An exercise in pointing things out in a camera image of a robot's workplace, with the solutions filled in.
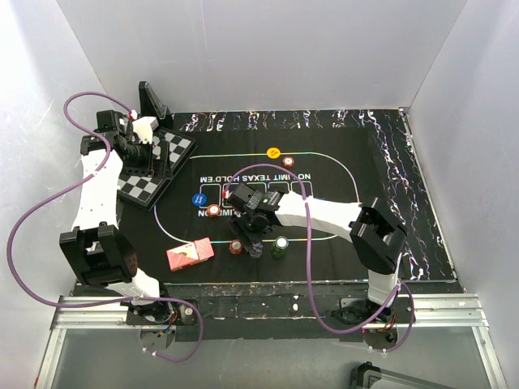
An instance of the chip stack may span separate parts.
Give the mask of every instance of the chip stack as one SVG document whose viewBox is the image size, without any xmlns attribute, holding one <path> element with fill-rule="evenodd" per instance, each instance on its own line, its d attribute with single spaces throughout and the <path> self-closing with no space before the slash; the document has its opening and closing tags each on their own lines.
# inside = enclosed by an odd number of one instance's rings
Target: chip stack
<svg viewBox="0 0 519 389">
<path fill-rule="evenodd" d="M 289 240 L 286 237 L 277 237 L 272 244 L 272 256 L 278 259 L 283 257 L 288 246 Z"/>
<path fill-rule="evenodd" d="M 229 245 L 229 251 L 231 254 L 240 254 L 243 250 L 242 243 L 238 239 L 234 239 Z"/>
<path fill-rule="evenodd" d="M 259 258 L 259 257 L 261 257 L 262 253 L 263 253 L 263 241 L 253 242 L 252 247 L 249 250 L 249 255 L 252 258 Z"/>
</svg>

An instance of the red poker chip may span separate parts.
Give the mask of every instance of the red poker chip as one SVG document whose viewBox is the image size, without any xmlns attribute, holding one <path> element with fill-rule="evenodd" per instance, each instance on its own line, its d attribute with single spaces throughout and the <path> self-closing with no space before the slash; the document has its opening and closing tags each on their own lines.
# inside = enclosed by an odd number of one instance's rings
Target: red poker chip
<svg viewBox="0 0 519 389">
<path fill-rule="evenodd" d="M 286 168 L 291 168 L 292 166 L 294 166 L 294 158 L 292 156 L 286 156 L 285 158 L 283 158 L 283 166 L 285 166 Z"/>
</svg>

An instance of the white wall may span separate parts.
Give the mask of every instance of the white wall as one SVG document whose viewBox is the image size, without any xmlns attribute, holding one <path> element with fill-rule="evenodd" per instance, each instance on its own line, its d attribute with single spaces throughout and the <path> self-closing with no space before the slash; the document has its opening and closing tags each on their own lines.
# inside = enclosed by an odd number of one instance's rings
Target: white wall
<svg viewBox="0 0 519 389">
<path fill-rule="evenodd" d="M 461 282 L 519 387 L 519 4 L 469 0 L 410 110 Z"/>
<path fill-rule="evenodd" d="M 81 178 L 81 132 L 66 124 L 62 104 L 75 92 L 102 87 L 54 1 L 0 0 L 0 37 L 0 246 L 5 250 L 7 235 L 23 212 Z M 94 126 L 95 112 L 109 108 L 99 100 L 73 103 L 71 113 Z M 22 277 L 50 300 L 68 294 L 74 284 L 58 237 L 71 227 L 78 203 L 76 191 L 49 204 L 22 225 L 15 239 Z M 32 387 L 54 309 L 25 295 L 5 255 L 0 296 L 0 386 Z"/>
<path fill-rule="evenodd" d="M 58 0 L 108 93 L 175 112 L 409 106 L 465 0 Z"/>
</svg>

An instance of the blue poker chip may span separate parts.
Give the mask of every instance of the blue poker chip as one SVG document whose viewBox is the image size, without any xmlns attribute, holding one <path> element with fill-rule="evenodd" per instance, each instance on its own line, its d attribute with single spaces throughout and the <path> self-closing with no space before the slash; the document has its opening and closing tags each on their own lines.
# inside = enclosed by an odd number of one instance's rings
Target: blue poker chip
<svg viewBox="0 0 519 389">
<path fill-rule="evenodd" d="M 197 193 L 193 196 L 191 201 L 193 202 L 193 205 L 196 205 L 197 207 L 202 207 L 208 201 L 208 196 L 206 196 L 203 193 Z"/>
</svg>

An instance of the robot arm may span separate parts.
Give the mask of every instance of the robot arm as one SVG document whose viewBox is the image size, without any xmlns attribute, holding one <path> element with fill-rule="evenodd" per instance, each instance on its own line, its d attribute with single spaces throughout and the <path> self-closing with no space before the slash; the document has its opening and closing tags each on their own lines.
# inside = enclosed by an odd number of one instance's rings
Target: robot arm
<svg viewBox="0 0 519 389">
<path fill-rule="evenodd" d="M 246 250 L 277 225 L 307 226 L 305 200 L 291 191 L 263 194 L 240 184 L 227 201 L 239 214 L 228 220 L 229 226 Z M 382 305 L 398 282 L 405 226 L 380 199 L 364 204 L 333 203 L 309 196 L 307 203 L 313 229 L 353 243 L 361 263 L 368 269 L 367 298 Z"/>
<path fill-rule="evenodd" d="M 95 173 L 81 191 L 73 228 L 62 233 L 59 244 L 79 282 L 99 285 L 125 297 L 160 297 L 159 282 L 138 268 L 131 243 L 118 230 L 116 203 L 121 173 L 170 178 L 169 144 L 161 144 L 161 157 L 153 158 L 152 136 L 157 120 L 144 117 L 130 121 L 113 110 L 97 113 L 96 132 L 109 140 L 112 151 L 103 169 L 95 169 L 105 158 L 104 144 L 85 136 L 81 142 L 84 177 Z M 161 322 L 170 307 L 156 301 L 134 301 L 133 311 Z"/>
</svg>

